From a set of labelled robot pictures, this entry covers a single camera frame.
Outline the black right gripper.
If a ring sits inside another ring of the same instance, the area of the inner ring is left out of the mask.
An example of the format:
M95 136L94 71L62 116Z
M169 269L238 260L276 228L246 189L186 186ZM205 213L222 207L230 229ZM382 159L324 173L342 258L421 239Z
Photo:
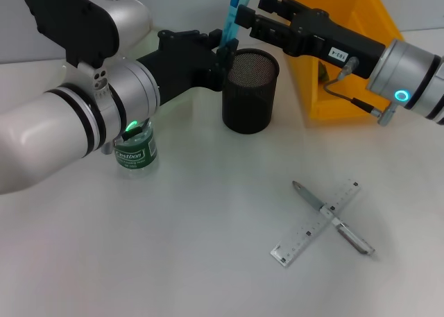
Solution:
M287 55L309 55L337 67L350 58L358 59L353 74L367 79L386 46L333 22L319 9L309 9L295 0L259 0L258 8L283 19L290 25L258 15L244 5L237 8L235 24L250 30L249 36L281 48Z

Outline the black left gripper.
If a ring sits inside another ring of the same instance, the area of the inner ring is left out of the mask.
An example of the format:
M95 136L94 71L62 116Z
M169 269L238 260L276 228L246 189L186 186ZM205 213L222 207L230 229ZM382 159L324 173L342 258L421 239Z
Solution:
M157 36L156 51L137 59L153 75L160 93L160 105L195 87L220 92L232 68L238 39L229 40L217 52L223 31L163 30Z

